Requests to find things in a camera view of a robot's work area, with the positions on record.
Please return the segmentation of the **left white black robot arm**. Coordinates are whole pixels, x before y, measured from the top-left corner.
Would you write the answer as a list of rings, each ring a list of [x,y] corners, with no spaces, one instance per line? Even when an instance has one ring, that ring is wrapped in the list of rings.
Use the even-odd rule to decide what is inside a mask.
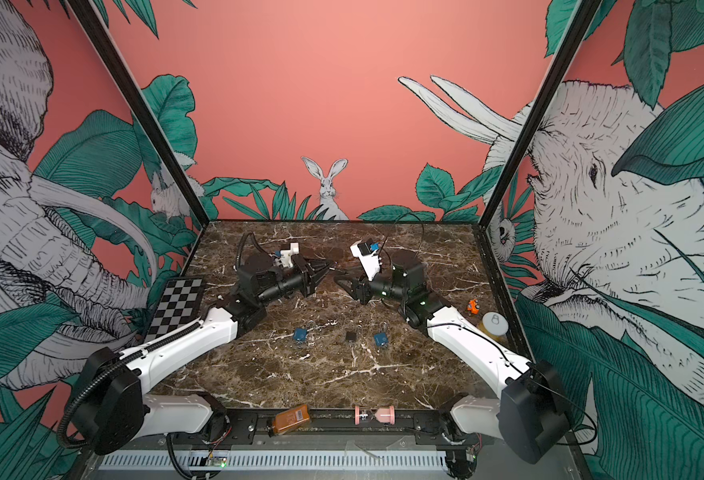
[[[271,302],[295,293],[313,295],[332,265],[294,254],[290,266],[283,267],[267,253],[254,254],[237,266],[231,293],[204,316],[120,353],[107,347],[92,353],[59,422],[59,446],[89,447],[105,455],[156,434],[205,432],[217,441],[227,432],[228,417],[211,395],[154,396],[152,389],[203,354],[252,331]]]

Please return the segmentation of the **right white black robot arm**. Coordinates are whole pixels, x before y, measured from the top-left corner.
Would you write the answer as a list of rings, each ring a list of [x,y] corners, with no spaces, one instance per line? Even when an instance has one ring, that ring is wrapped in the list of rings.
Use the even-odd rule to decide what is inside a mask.
[[[469,322],[429,287],[426,266],[415,252],[395,251],[385,274],[381,244],[358,241],[350,250],[363,272],[336,275],[339,286],[361,304],[374,298],[394,303],[411,328],[452,351],[495,393],[493,400],[466,396],[450,407],[449,418],[460,432],[502,439],[535,464],[571,429],[568,398],[554,366],[513,352]]]

